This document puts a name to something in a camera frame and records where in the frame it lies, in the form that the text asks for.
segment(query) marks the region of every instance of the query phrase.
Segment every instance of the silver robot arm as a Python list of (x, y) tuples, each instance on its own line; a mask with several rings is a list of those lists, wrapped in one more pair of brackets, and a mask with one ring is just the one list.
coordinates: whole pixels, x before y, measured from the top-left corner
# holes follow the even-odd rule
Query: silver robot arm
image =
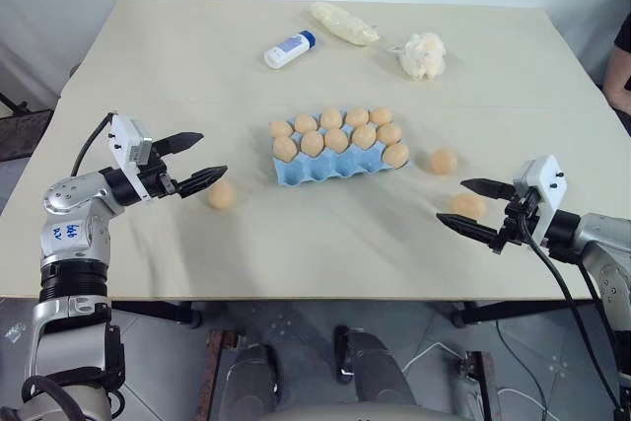
[(573, 246), (598, 284), (611, 328), (631, 331), (631, 221), (586, 214)]
[(120, 396), (125, 361), (107, 297), (109, 221), (141, 200), (175, 193), (187, 197), (227, 169), (204, 169), (181, 182), (168, 175), (162, 158), (188, 149), (201, 134), (185, 132), (153, 142), (139, 122), (115, 114), (108, 137), (120, 169), (65, 178), (43, 198), (41, 291), (33, 314), (24, 405), (0, 408), (1, 421), (112, 418), (108, 394)]
[[(573, 303), (570, 309), (596, 371), (615, 404), (616, 421), (628, 421), (631, 418), (631, 221), (597, 214), (581, 217), (560, 210), (567, 182), (551, 155), (527, 162), (513, 184), (487, 178), (467, 179), (461, 184), (483, 196), (508, 200), (504, 224), (496, 231), (457, 214), (438, 214), (443, 224), (487, 244), (496, 253), (501, 253), (506, 243), (528, 242), (554, 274), (569, 303), (572, 298), (563, 279), (538, 247), (546, 247), (550, 258), (579, 266), (596, 300), (596, 308), (603, 313), (603, 324), (616, 355), (620, 402), (609, 388), (595, 354), (590, 352), (591, 344)], [(589, 275), (598, 285), (602, 312)]]

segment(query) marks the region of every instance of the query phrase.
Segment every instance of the crumpled plastic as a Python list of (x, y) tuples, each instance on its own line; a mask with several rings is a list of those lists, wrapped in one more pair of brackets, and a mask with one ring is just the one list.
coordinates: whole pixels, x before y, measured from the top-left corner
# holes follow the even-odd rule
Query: crumpled plastic
[(15, 344), (20, 337), (22, 337), (25, 330), (27, 330), (27, 326), (23, 322), (16, 322), (7, 330), (4, 336), (9, 339), (12, 344)]
[(358, 46), (365, 46), (379, 39), (379, 34), (373, 27), (336, 5), (314, 2), (311, 13), (332, 34)]
[(412, 34), (404, 46), (390, 51), (398, 54), (401, 67), (414, 80), (434, 79), (445, 72), (447, 50), (436, 34)]

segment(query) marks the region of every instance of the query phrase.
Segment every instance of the blue egg carton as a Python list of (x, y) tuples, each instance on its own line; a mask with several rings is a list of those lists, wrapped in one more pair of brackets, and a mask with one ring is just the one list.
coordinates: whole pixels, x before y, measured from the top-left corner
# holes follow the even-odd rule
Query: blue egg carton
[[(346, 112), (340, 111), (342, 117), (346, 117)], [(317, 123), (319, 123), (319, 114), (312, 115)], [(294, 118), (287, 120), (294, 126)], [(322, 136), (326, 130), (319, 128), (317, 130)], [(342, 131), (348, 136), (350, 143), (353, 127), (344, 124)], [(300, 149), (300, 142), (303, 134), (294, 132), (291, 138), (296, 142)], [(282, 186), (297, 186), (305, 181), (324, 181), (330, 177), (350, 177), (352, 175), (372, 175), (383, 170), (391, 170), (392, 167), (382, 161), (382, 153), (386, 145), (376, 140), (372, 147), (362, 150), (357, 145), (351, 143), (350, 146), (342, 153), (337, 153), (330, 148), (324, 147), (324, 150), (315, 158), (298, 152), (298, 155), (291, 161), (285, 163), (282, 160), (273, 157), (278, 184)]]

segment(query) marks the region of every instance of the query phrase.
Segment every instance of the black cable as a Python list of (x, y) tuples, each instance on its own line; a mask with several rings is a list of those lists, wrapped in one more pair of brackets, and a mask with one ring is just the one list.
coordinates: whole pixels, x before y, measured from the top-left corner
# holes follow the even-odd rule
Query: black cable
[(53, 380), (40, 375), (28, 377), (22, 385), (22, 401), (26, 403), (32, 397), (31, 390), (35, 387), (43, 391), (59, 405), (63, 413), (68, 417), (68, 421), (85, 421), (81, 408), (77, 402), (64, 389)]
[(588, 332), (585, 329), (585, 325), (583, 324), (583, 319), (581, 318), (579, 309), (576, 306), (574, 298), (572, 298), (572, 294), (570, 293), (568, 286), (565, 284), (565, 281), (563, 280), (563, 277), (559, 273), (559, 270), (557, 270), (556, 266), (554, 266), (554, 263), (552, 263), (552, 260), (548, 258), (548, 256), (543, 252), (541, 247), (532, 238), (532, 235), (530, 234), (527, 227), (526, 215), (521, 214), (518, 218), (518, 222), (520, 224), (520, 231), (522, 232), (522, 235), (524, 239), (526, 240), (526, 243), (530, 246), (530, 248), (532, 248), (532, 250), (536, 253), (536, 255), (541, 259), (541, 261), (545, 263), (545, 266), (547, 266), (548, 270), (550, 270), (550, 273), (552, 273), (552, 276), (554, 276), (554, 279), (559, 285), (559, 288), (561, 288), (561, 292), (563, 293), (563, 296), (565, 297), (565, 301), (567, 302), (568, 307), (570, 308), (570, 312), (572, 313), (572, 316), (574, 317), (576, 326), (579, 328), (579, 332), (581, 332), (581, 338), (583, 338), (583, 343), (585, 344), (585, 348), (587, 349), (588, 354), (590, 354), (590, 359), (592, 359), (592, 364), (594, 365), (594, 368), (596, 369), (596, 372), (598, 373), (598, 377), (600, 378), (600, 381), (602, 382), (602, 386), (604, 386), (604, 388), (606, 389), (607, 394), (609, 395), (609, 398), (611, 399), (611, 402), (613, 403), (615, 408), (620, 409), (620, 403), (618, 402), (615, 395), (613, 394), (613, 391), (611, 390), (611, 386), (609, 386), (607, 378), (604, 376), (604, 373), (602, 372), (602, 368), (600, 367), (600, 364), (598, 363), (598, 359), (596, 358), (596, 354), (594, 353), (594, 348), (592, 347), (592, 343), (590, 342)]
[(541, 406), (543, 406), (543, 413), (541, 414), (541, 421), (545, 421), (548, 417), (548, 403), (545, 400), (545, 394), (543, 394), (543, 389), (541, 388), (541, 384), (539, 383), (539, 380), (536, 379), (536, 376), (534, 375), (534, 373), (527, 367), (527, 365), (522, 361), (522, 359), (520, 359), (518, 355), (513, 351), (513, 349), (508, 344), (506, 339), (504, 339), (504, 336), (502, 335), (502, 331), (500, 330), (499, 320), (495, 321), (495, 328), (497, 329), (497, 335), (500, 336), (500, 340), (504, 344), (504, 347), (506, 347), (506, 350), (508, 350), (513, 356), (513, 358), (517, 360), (518, 364), (520, 364), (524, 368), (524, 370), (526, 370), (526, 372), (530, 375), (530, 377), (532, 378), (532, 381), (536, 385), (536, 389), (539, 391), (539, 398), (541, 400)]
[(125, 409), (125, 397), (122, 395), (120, 391), (115, 389), (114, 391), (110, 391), (118, 399), (118, 409), (111, 413), (111, 419), (116, 419), (122, 413), (122, 410)]
[(79, 155), (77, 155), (77, 159), (75, 160), (75, 164), (72, 167), (72, 172), (70, 172), (70, 176), (77, 175), (77, 172), (79, 171), (79, 167), (81, 166), (81, 162), (83, 161), (83, 157), (86, 155), (86, 152), (92, 145), (92, 142), (95, 141), (95, 139), (103, 131), (105, 126), (111, 123), (112, 117), (114, 117), (113, 112), (108, 112), (107, 115), (104, 117), (104, 119), (101, 121), (101, 123), (97, 125), (97, 128), (95, 128), (94, 132), (90, 134), (90, 136), (88, 137), (88, 140), (86, 140), (86, 142), (83, 144), (83, 147), (81, 147), (81, 150), (79, 151)]
[(592, 295), (592, 299), (594, 300), (594, 306), (596, 306), (596, 311), (598, 312), (598, 316), (600, 317), (600, 321), (602, 322), (602, 325), (604, 326), (604, 331), (607, 333), (607, 338), (609, 339), (609, 344), (611, 345), (611, 351), (613, 352), (613, 359), (615, 360), (615, 365), (616, 367), (620, 367), (619, 365), (619, 360), (618, 360), (618, 350), (616, 347), (616, 342), (615, 342), (615, 334), (613, 333), (613, 329), (611, 328), (611, 325), (609, 324), (609, 321), (607, 320), (607, 316), (604, 313), (604, 306), (602, 305), (602, 300), (600, 299), (600, 297), (598, 296), (598, 293), (596, 292), (596, 288), (594, 287), (594, 283), (592, 283), (592, 278), (590, 278), (590, 274), (588, 273), (588, 270), (585, 268), (585, 265), (583, 264), (583, 262), (578, 262), (577, 266), (579, 267), (579, 270), (581, 271), (581, 275), (583, 276), (583, 279), (585, 280), (585, 284), (588, 287), (588, 290), (590, 290), (590, 295)]

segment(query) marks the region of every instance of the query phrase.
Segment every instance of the egg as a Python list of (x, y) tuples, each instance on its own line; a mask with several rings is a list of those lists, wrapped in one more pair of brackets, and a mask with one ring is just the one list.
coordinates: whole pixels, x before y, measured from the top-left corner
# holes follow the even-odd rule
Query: egg
[(367, 150), (373, 146), (376, 138), (377, 132), (375, 129), (368, 124), (364, 124), (355, 129), (351, 136), (351, 141), (362, 150)]
[(342, 153), (348, 148), (348, 136), (339, 128), (332, 128), (324, 135), (324, 145), (334, 152)]
[(317, 130), (317, 122), (310, 115), (301, 113), (300, 115), (296, 115), (294, 119), (294, 128), (299, 133), (307, 133), (312, 130)]
[(235, 205), (237, 196), (227, 179), (220, 179), (208, 189), (208, 203), (215, 209), (230, 209)]
[(392, 112), (387, 107), (379, 107), (371, 110), (371, 122), (375, 125), (384, 125), (392, 122)]
[(486, 204), (477, 194), (458, 194), (452, 200), (452, 212), (477, 221), (486, 214)]
[(410, 149), (402, 143), (394, 143), (384, 150), (382, 160), (393, 168), (401, 168), (410, 158)]
[(354, 108), (346, 114), (346, 123), (351, 127), (359, 127), (368, 123), (368, 112), (361, 107)]
[(453, 150), (441, 148), (430, 157), (430, 170), (434, 175), (451, 175), (457, 168), (457, 155)]
[(395, 123), (387, 123), (377, 129), (377, 139), (385, 145), (398, 142), (403, 136), (401, 127)]
[(291, 162), (298, 155), (298, 147), (289, 137), (276, 137), (272, 149), (274, 156), (285, 163)]
[(326, 130), (342, 126), (342, 114), (336, 108), (328, 108), (319, 117), (319, 125)]
[(300, 142), (300, 151), (310, 157), (316, 157), (324, 148), (324, 139), (317, 130), (307, 132)]
[(294, 133), (294, 129), (284, 120), (269, 122), (269, 135), (272, 138), (289, 137), (292, 133)]

